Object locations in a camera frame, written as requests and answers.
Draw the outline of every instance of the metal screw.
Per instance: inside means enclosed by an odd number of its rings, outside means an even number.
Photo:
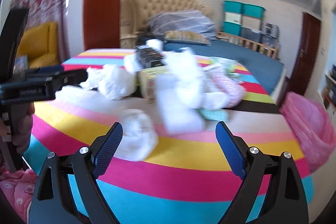
[[[81,153],[81,154],[86,154],[88,151],[89,151],[89,149],[88,149],[87,147],[82,147],[82,148],[79,150],[79,153]]]
[[[289,153],[289,152],[283,152],[283,155],[285,156],[285,158],[290,158],[292,155],[291,155],[291,153]]]
[[[256,147],[251,147],[251,148],[250,148],[250,152],[251,152],[252,154],[258,154],[258,153],[259,153],[259,149],[256,148]]]
[[[55,152],[50,152],[47,157],[49,159],[52,159],[54,156],[55,156]]]

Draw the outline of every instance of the yellow chair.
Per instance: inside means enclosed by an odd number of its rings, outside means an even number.
[[[48,22],[24,32],[16,56],[27,55],[30,68],[59,65],[57,22]]]

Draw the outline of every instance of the folded white cloth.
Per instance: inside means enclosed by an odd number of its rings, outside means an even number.
[[[219,90],[201,69],[190,48],[167,55],[166,64],[178,79],[176,94],[187,107],[218,110],[229,103],[228,95]]]
[[[88,68],[88,79],[81,83],[86,90],[98,91],[110,100],[119,100],[135,92],[134,77],[117,65],[104,65],[103,69]]]
[[[163,41],[159,39],[149,39],[146,41],[146,45],[155,49],[157,52],[163,51]]]
[[[162,121],[170,135],[195,133],[205,129],[205,120],[197,110],[187,107],[175,89],[176,77],[161,74],[156,78],[156,104]]]
[[[114,154],[122,160],[145,160],[158,144],[158,136],[151,118],[140,109],[120,113],[123,138]]]
[[[127,72],[135,75],[138,71],[142,70],[135,54],[126,55],[124,57],[124,67]]]

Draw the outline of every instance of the bed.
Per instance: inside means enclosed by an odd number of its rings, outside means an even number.
[[[199,10],[210,19],[213,10],[196,0],[130,0],[133,11],[133,34],[138,36],[138,44],[145,44],[146,40],[153,39],[147,35],[149,17],[165,11]],[[202,56],[217,56],[234,59],[243,64],[264,87],[273,101],[277,104],[280,100],[282,87],[285,83],[286,70],[283,64],[266,55],[251,49],[225,42],[223,40],[211,41],[211,46],[187,43],[166,42],[163,44],[165,51],[180,51],[182,47],[190,47],[195,54]]]
[[[133,50],[99,49],[86,51],[63,65],[66,70],[102,68],[104,64],[123,66],[123,57]],[[201,66],[209,60],[198,56]],[[264,153],[279,155],[290,151],[298,166],[308,203],[313,184],[305,158],[288,124],[264,88],[242,65],[236,67],[247,90],[244,100],[229,110],[228,127],[250,146]],[[36,115],[31,145],[25,153],[29,165],[39,173],[50,151],[58,155],[74,153],[90,145],[99,135],[119,121],[124,109],[142,109],[153,120],[159,144],[144,161],[113,158],[105,175],[98,180],[103,195],[122,224],[217,223],[239,188],[241,180],[231,172],[216,142],[216,121],[207,122],[204,132],[170,137],[155,104],[143,98],[127,97],[109,101],[96,91],[65,87],[56,100],[35,105]],[[267,189],[265,176],[249,216],[257,217]],[[86,213],[76,183],[70,177],[76,205]]]

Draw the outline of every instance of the pink towel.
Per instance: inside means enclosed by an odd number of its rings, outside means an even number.
[[[220,72],[211,72],[215,85],[230,97],[230,102],[226,107],[234,107],[240,103],[246,94],[243,86],[235,83],[231,78]]]
[[[0,175],[0,188],[16,213],[27,223],[28,207],[32,201],[38,176],[33,170],[17,171],[14,174],[5,171]]]

